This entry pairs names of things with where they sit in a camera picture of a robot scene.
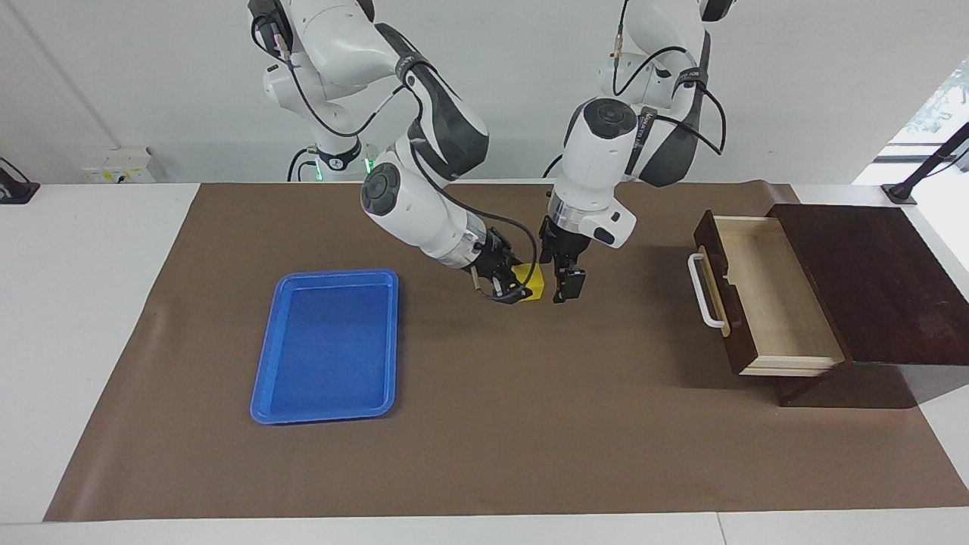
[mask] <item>brown paper mat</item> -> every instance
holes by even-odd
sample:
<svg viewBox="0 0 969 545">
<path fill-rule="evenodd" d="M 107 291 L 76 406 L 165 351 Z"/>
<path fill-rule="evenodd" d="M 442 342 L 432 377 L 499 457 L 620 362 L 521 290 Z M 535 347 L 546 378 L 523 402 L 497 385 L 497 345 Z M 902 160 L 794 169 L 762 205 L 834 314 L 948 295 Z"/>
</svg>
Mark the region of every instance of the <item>brown paper mat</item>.
<svg viewBox="0 0 969 545">
<path fill-rule="evenodd" d="M 453 187 L 536 228 L 546 191 Z M 763 215 L 790 188 L 622 186 L 640 223 L 621 250 L 582 255 L 582 298 L 515 306 L 382 232 L 358 194 L 201 188 L 46 520 L 969 504 L 919 410 L 778 408 L 768 383 L 730 374 L 687 275 L 692 233 L 706 208 Z M 395 407 L 253 422 L 276 281 L 371 267 L 400 275 Z"/>
</svg>

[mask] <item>dark wooden cabinet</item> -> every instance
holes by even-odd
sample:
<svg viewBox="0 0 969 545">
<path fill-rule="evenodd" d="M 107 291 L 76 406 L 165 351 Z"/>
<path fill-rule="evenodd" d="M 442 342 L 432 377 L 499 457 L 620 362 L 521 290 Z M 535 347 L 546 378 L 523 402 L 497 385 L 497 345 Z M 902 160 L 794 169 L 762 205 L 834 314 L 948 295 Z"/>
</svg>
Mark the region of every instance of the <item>dark wooden cabinet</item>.
<svg viewBox="0 0 969 545">
<path fill-rule="evenodd" d="M 773 377 L 780 404 L 905 408 L 969 384 L 969 303 L 902 210 L 708 211 L 694 240 L 732 370 Z"/>
</svg>

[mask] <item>white table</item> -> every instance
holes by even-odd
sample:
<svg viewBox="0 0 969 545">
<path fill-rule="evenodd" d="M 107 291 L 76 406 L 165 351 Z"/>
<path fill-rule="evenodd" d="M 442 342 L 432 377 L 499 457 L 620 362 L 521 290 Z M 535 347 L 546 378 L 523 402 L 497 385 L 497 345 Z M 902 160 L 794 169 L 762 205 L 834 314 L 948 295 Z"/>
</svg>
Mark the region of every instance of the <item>white table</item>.
<svg viewBox="0 0 969 545">
<path fill-rule="evenodd" d="M 0 543 L 969 542 L 969 508 L 40 524 L 197 190 L 48 185 L 27 207 L 0 208 Z M 805 203 L 887 203 L 874 187 L 795 190 Z M 916 208 L 906 213 L 969 298 L 969 272 Z M 922 411 L 969 480 L 969 388 Z"/>
</svg>

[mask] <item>cable connector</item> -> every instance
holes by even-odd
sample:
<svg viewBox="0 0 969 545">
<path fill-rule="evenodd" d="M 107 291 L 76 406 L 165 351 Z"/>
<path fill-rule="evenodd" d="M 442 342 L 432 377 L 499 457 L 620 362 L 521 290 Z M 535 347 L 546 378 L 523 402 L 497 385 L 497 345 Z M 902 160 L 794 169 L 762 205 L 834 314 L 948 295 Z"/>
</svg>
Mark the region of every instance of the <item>cable connector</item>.
<svg viewBox="0 0 969 545">
<path fill-rule="evenodd" d="M 619 31 L 615 35 L 615 47 L 612 50 L 612 64 L 614 66 L 619 66 L 620 56 L 622 56 L 622 25 L 619 25 Z"/>
<path fill-rule="evenodd" d="M 283 40 L 283 35 L 278 32 L 272 35 L 272 41 L 276 44 L 276 49 L 279 51 L 279 59 L 283 62 L 290 61 L 290 49 L 286 45 L 286 40 Z"/>
</svg>

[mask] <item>yellow object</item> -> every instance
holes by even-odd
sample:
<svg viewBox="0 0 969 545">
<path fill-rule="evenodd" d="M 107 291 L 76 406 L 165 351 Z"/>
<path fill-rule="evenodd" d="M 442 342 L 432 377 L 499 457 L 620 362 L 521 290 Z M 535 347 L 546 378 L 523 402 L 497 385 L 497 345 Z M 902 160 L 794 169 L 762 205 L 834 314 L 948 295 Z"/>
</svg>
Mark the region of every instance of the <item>yellow object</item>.
<svg viewBox="0 0 969 545">
<path fill-rule="evenodd" d="M 512 267 L 512 273 L 515 273 L 515 278 L 517 278 L 519 282 L 523 282 L 525 277 L 528 276 L 529 268 L 531 268 L 530 263 L 515 265 Z M 532 272 L 532 278 L 528 280 L 525 287 L 532 290 L 532 296 L 527 299 L 522 299 L 522 301 L 537 301 L 542 298 L 542 292 L 545 291 L 545 279 L 542 278 L 541 267 L 535 265 L 535 272 Z"/>
</svg>

